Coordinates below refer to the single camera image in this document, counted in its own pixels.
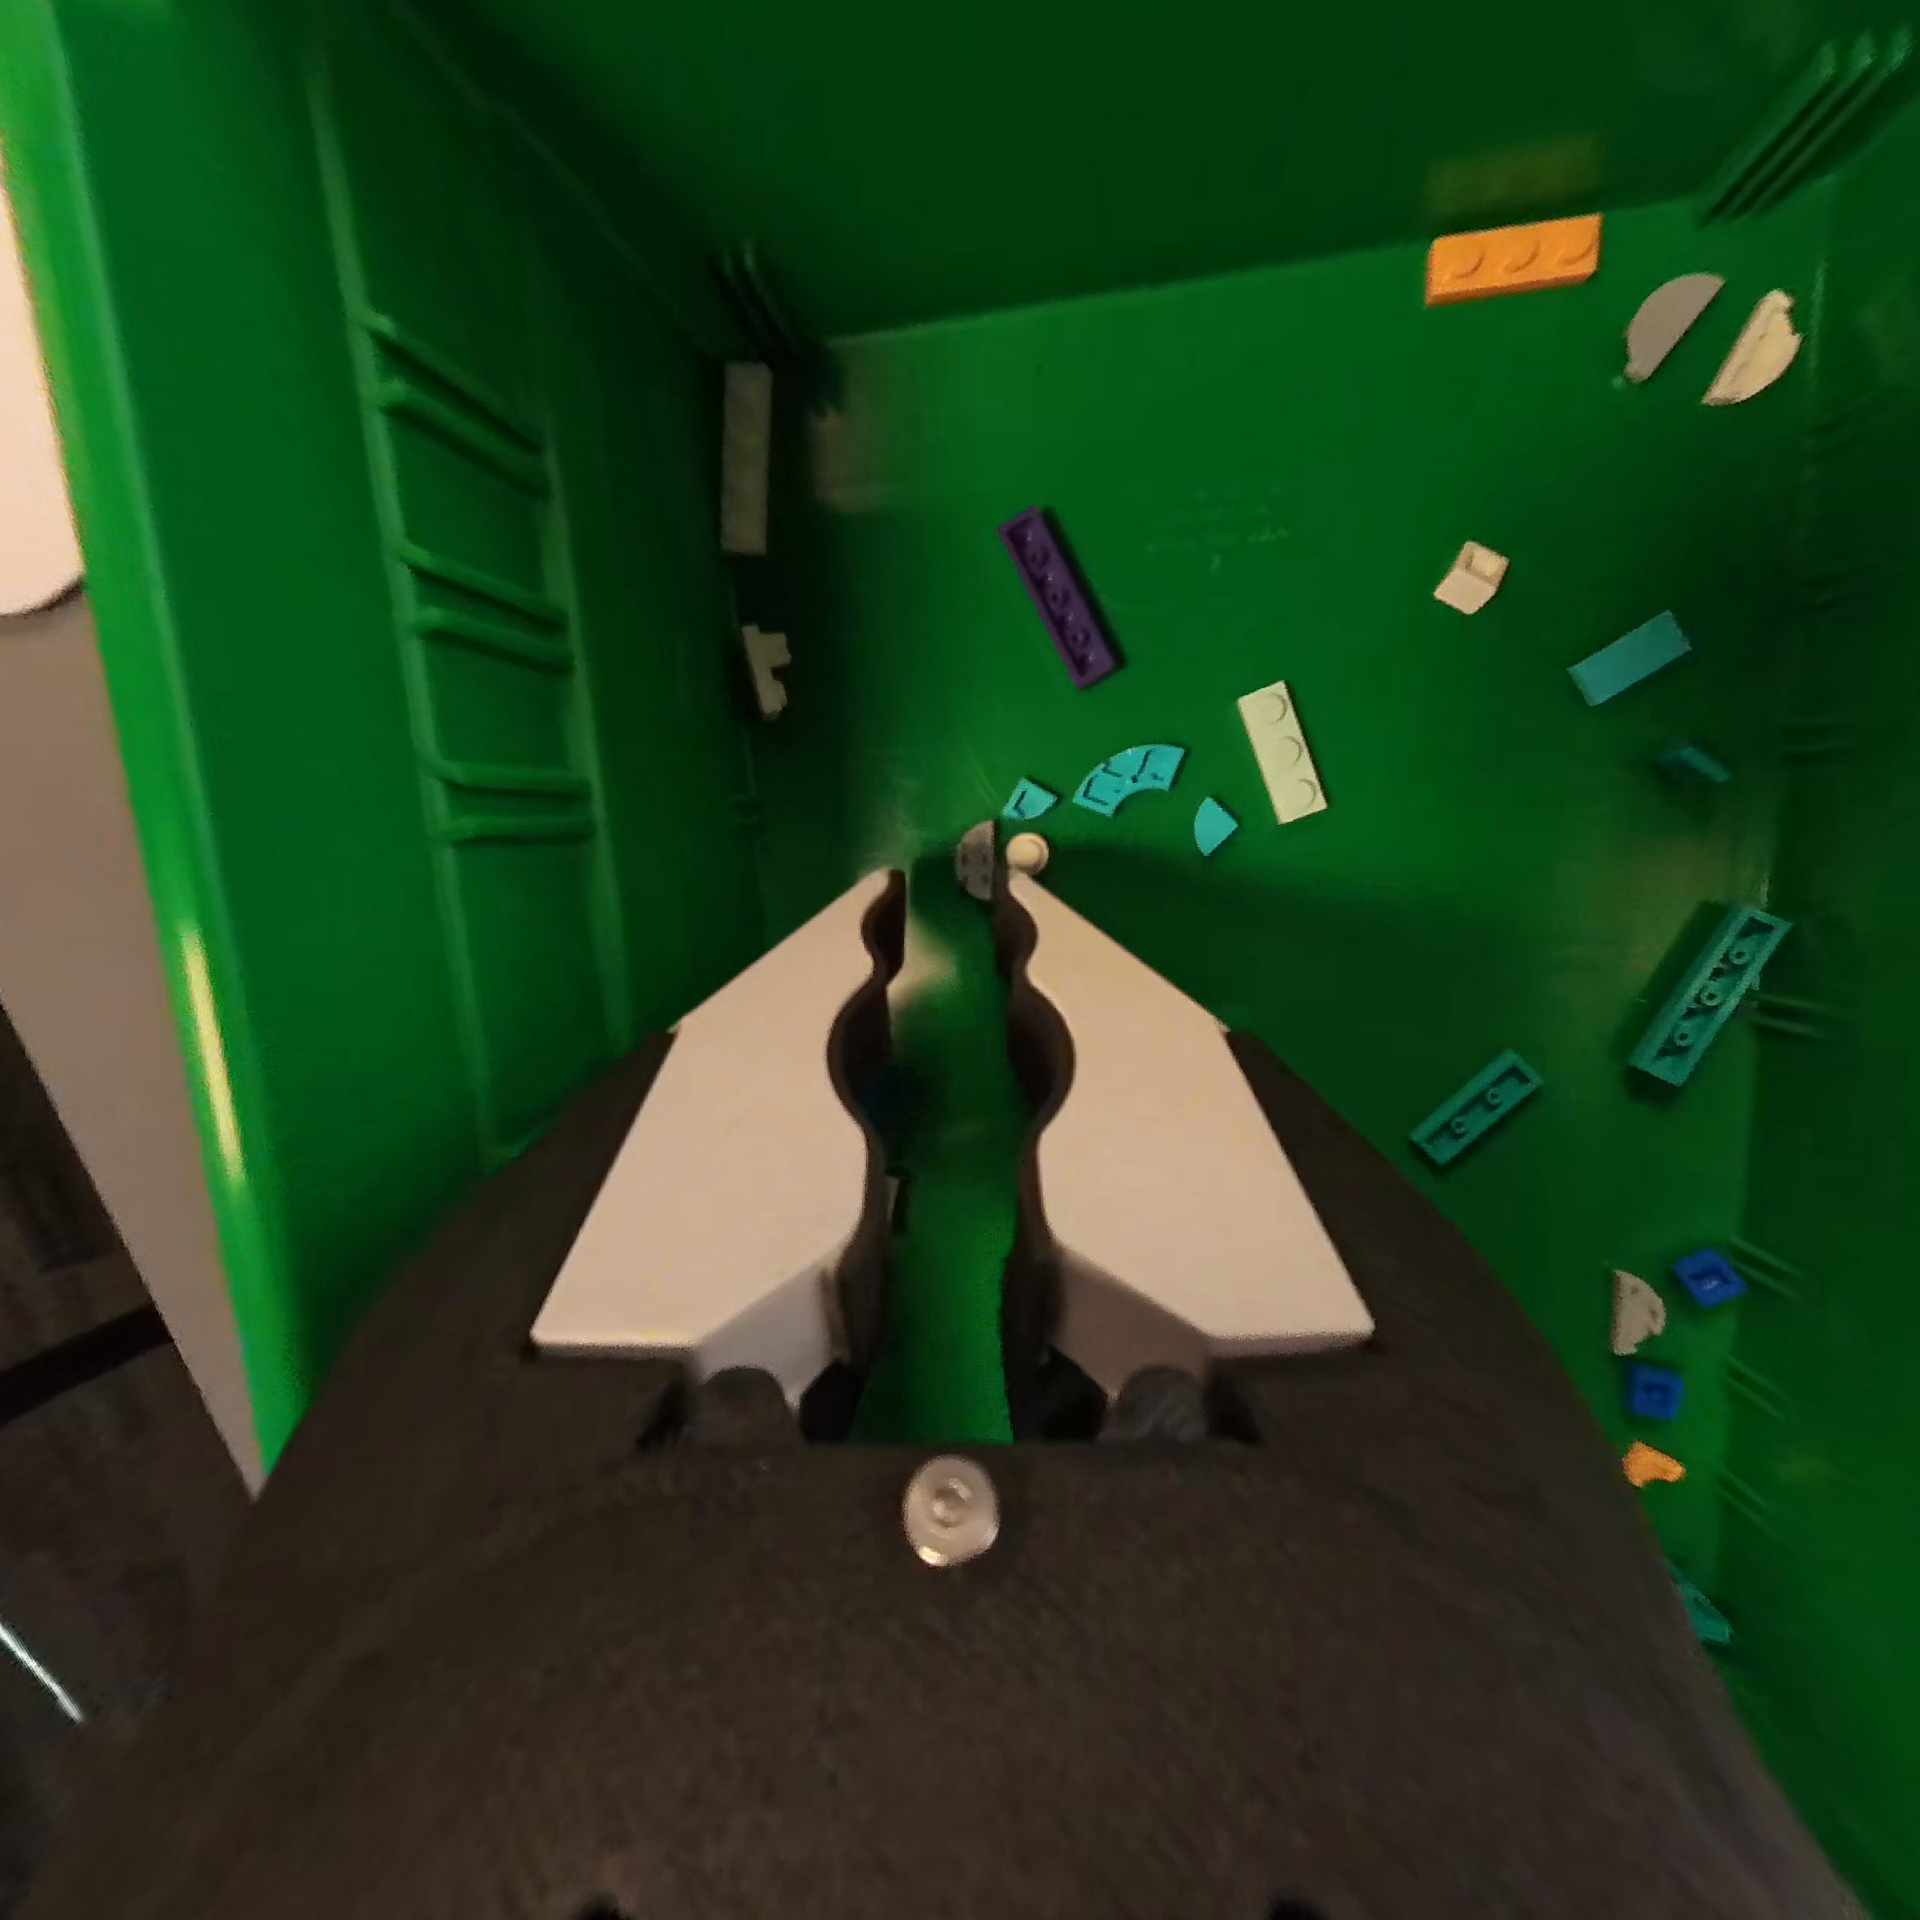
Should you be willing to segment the purple lego plate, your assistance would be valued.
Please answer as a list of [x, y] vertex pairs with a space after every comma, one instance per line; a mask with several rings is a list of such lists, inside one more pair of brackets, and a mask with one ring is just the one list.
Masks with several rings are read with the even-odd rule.
[[995, 534], [1068, 683], [1088, 691], [1114, 679], [1120, 670], [1120, 651], [1053, 516], [1037, 507], [1020, 510]]

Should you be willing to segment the teal curved lego tile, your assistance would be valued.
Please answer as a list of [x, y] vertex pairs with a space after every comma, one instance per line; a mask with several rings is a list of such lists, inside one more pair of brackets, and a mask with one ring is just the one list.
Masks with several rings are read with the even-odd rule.
[[1099, 821], [1114, 821], [1135, 798], [1172, 794], [1184, 757], [1188, 751], [1172, 742], [1120, 749], [1079, 781], [1071, 805]]

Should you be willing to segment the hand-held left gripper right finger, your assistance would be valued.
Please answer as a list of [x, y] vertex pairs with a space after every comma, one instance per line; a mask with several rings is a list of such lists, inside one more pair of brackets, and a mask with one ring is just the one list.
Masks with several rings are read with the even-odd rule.
[[1012, 1420], [1147, 1371], [1363, 1347], [1375, 1316], [1232, 1035], [1033, 877], [995, 881], [993, 940], [1028, 1109], [997, 1298]]

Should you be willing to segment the green plastic bin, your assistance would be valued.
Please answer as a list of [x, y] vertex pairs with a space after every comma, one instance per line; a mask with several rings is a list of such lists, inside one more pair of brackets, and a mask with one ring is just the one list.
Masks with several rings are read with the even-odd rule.
[[[1915, 4], [5, 4], [3, 171], [252, 1454], [25, 1916], [1917, 1916]], [[1422, 306], [1582, 213], [1589, 283]], [[1796, 360], [1700, 406], [1766, 291]], [[989, 818], [1232, 1035], [1363, 1347], [1012, 1420]], [[883, 869], [871, 1366], [542, 1356], [672, 1027]], [[1728, 905], [1792, 934], [1653, 1084]]]

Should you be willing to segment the long teal lego plate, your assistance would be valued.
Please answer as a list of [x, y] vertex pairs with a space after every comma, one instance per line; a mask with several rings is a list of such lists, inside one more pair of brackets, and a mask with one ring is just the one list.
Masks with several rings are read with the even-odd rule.
[[1628, 1048], [1628, 1071], [1669, 1089], [1688, 1088], [1789, 934], [1792, 921], [1778, 913], [1728, 905]]

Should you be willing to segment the grey half-round lego tile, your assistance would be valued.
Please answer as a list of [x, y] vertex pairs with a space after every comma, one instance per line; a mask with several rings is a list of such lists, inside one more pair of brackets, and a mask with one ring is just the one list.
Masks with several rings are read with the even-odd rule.
[[1666, 363], [1669, 354], [1705, 316], [1724, 279], [1714, 272], [1673, 276], [1654, 287], [1621, 334], [1621, 380], [1638, 388]]

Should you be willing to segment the short teal lego plate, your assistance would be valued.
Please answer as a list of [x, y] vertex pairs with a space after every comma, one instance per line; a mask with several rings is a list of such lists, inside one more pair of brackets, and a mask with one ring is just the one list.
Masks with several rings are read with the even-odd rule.
[[1409, 1147], [1426, 1165], [1445, 1171], [1490, 1137], [1539, 1088], [1539, 1073], [1519, 1053], [1502, 1051], [1409, 1131]]

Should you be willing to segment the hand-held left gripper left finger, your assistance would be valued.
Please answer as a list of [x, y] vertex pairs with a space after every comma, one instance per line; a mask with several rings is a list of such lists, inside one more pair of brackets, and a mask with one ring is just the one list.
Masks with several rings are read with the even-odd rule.
[[891, 1053], [905, 877], [859, 877], [690, 1006], [529, 1339], [542, 1356], [757, 1371], [800, 1410], [883, 1331], [888, 1179], [857, 1100]]

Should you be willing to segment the long teal lego tile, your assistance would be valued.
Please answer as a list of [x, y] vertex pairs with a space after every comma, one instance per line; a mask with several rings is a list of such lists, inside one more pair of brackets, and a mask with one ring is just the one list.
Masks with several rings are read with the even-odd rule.
[[1693, 654], [1693, 639], [1673, 611], [1658, 611], [1572, 661], [1566, 679], [1582, 707], [1604, 707]]

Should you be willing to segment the orange lego plate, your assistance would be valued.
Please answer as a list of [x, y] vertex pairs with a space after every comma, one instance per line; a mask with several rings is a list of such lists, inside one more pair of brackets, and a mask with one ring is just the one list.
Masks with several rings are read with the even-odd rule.
[[1566, 291], [1602, 260], [1602, 213], [1435, 236], [1426, 255], [1422, 306], [1445, 308]]

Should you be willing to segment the long white lego plate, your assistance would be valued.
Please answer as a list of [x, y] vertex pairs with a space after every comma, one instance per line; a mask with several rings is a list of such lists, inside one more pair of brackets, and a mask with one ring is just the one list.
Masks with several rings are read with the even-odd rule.
[[720, 386], [718, 539], [729, 559], [766, 559], [776, 423], [774, 368], [725, 363]]

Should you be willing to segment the pale green lego plate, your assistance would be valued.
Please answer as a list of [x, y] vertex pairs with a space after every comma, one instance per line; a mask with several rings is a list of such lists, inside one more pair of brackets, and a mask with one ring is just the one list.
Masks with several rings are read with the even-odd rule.
[[1330, 808], [1290, 683], [1270, 682], [1236, 701], [1238, 725], [1278, 825]]

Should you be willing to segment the white half-round lego piece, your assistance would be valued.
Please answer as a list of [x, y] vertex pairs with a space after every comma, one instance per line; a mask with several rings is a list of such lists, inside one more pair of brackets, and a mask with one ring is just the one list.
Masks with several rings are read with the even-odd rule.
[[1773, 388], [1801, 347], [1795, 323], [1795, 300], [1787, 291], [1766, 291], [1754, 308], [1724, 360], [1700, 395], [1700, 406], [1737, 406]]

